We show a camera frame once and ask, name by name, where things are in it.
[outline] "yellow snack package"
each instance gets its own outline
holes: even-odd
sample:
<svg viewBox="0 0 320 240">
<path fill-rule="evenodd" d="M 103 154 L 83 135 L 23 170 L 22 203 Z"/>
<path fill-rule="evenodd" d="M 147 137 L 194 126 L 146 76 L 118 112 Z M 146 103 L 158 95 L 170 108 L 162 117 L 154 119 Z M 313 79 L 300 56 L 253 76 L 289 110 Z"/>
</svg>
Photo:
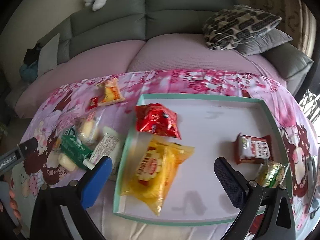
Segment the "yellow snack package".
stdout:
<svg viewBox="0 0 320 240">
<path fill-rule="evenodd" d="M 123 187 L 122 195 L 135 196 L 158 216 L 179 165 L 193 152 L 194 147 L 153 137 L 134 175 Z"/>
<path fill-rule="evenodd" d="M 104 89 L 104 98 L 98 102 L 98 106 L 108 106 L 125 100 L 118 87 L 117 78 L 107 80 L 99 84 L 99 87 Z"/>
</svg>

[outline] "white tray with green rim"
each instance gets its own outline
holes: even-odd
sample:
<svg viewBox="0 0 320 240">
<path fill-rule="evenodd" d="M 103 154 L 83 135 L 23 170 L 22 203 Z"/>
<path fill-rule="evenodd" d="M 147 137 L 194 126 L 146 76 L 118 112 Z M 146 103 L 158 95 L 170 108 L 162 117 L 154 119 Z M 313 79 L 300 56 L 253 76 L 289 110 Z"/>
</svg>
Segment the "white tray with green rim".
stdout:
<svg viewBox="0 0 320 240">
<path fill-rule="evenodd" d="M 259 165 L 233 159 L 233 141 L 239 133 L 262 137 L 270 134 L 275 161 L 289 160 L 279 130 L 263 100 L 205 94 L 144 94 L 137 105 L 161 103 L 178 115 L 182 140 L 168 141 L 195 147 L 194 154 L 179 166 L 159 216 L 133 196 L 121 196 L 124 176 L 134 174 L 152 137 L 139 133 L 135 122 L 130 128 L 119 165 L 113 203 L 114 214 L 148 224 L 203 226 L 232 222 L 239 213 L 216 177 L 213 164 L 223 156 L 247 180 L 254 179 Z M 290 170 L 284 184 L 292 197 Z"/>
</svg>

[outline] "screw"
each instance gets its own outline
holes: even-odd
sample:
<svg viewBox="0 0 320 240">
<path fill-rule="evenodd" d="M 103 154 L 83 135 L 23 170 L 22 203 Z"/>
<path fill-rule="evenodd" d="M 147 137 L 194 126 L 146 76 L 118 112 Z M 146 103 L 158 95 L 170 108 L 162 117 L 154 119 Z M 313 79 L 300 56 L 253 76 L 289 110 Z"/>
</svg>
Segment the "screw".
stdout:
<svg viewBox="0 0 320 240">
<path fill-rule="evenodd" d="M 48 188 L 48 184 L 42 184 L 40 189 L 41 190 L 46 190 Z"/>
<path fill-rule="evenodd" d="M 78 181 L 77 181 L 76 179 L 74 179 L 74 180 L 72 180 L 72 181 L 69 182 L 69 185 L 70 185 L 71 187 L 77 186 L 77 185 L 78 185 Z"/>
<path fill-rule="evenodd" d="M 283 190 L 285 190 L 287 188 L 286 185 L 282 185 L 282 184 L 280 184 L 279 187 L 280 187 L 280 189 L 283 189 Z"/>
<path fill-rule="evenodd" d="M 256 181 L 250 180 L 250 181 L 249 181 L 249 185 L 250 185 L 251 187 L 256 187 L 258 184 L 257 184 Z"/>
</svg>

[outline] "patterned curtain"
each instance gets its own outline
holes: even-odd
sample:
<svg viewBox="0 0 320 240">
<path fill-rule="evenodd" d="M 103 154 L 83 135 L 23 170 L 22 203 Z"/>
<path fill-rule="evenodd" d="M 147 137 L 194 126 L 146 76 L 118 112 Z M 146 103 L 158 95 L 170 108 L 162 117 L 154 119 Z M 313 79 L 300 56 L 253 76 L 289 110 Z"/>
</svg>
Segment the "patterned curtain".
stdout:
<svg viewBox="0 0 320 240">
<path fill-rule="evenodd" d="M 250 6 L 282 17 L 278 29 L 293 38 L 290 43 L 311 57 L 316 37 L 316 19 L 301 0 L 250 0 Z"/>
</svg>

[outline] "wall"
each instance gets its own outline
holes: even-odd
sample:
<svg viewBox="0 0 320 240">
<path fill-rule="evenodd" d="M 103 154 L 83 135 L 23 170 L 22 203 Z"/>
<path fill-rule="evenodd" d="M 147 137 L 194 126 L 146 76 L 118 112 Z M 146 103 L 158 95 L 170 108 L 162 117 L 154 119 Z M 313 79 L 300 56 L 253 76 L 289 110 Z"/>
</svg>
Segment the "wall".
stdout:
<svg viewBox="0 0 320 240">
<path fill-rule="evenodd" d="M 249 0 L 238 0 L 248 4 Z M 23 0 L 0 35 L 0 64 L 11 86 L 28 48 L 62 20 L 83 7 L 82 0 Z"/>
</svg>

